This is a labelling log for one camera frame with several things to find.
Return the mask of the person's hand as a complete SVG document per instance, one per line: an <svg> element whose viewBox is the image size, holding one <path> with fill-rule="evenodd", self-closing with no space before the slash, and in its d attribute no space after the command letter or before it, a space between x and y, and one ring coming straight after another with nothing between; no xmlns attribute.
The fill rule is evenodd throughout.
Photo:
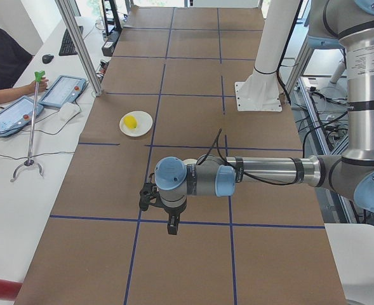
<svg viewBox="0 0 374 305"><path fill-rule="evenodd" d="M40 82L33 81L29 85L30 88L30 93L35 93L35 92L43 92L48 88L48 81L49 79L42 78Z"/></svg>

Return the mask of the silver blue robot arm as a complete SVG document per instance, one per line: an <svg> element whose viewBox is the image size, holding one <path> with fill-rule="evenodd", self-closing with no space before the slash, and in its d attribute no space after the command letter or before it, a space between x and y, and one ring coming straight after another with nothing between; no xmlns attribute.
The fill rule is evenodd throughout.
<svg viewBox="0 0 374 305"><path fill-rule="evenodd" d="M154 170L154 198L169 215L169 234L177 233L188 196L231 196L237 183L250 179L323 187L374 213L374 1L313 1L309 42L315 48L345 49L347 149L308 158L206 155L193 164L166 157Z"/></svg>

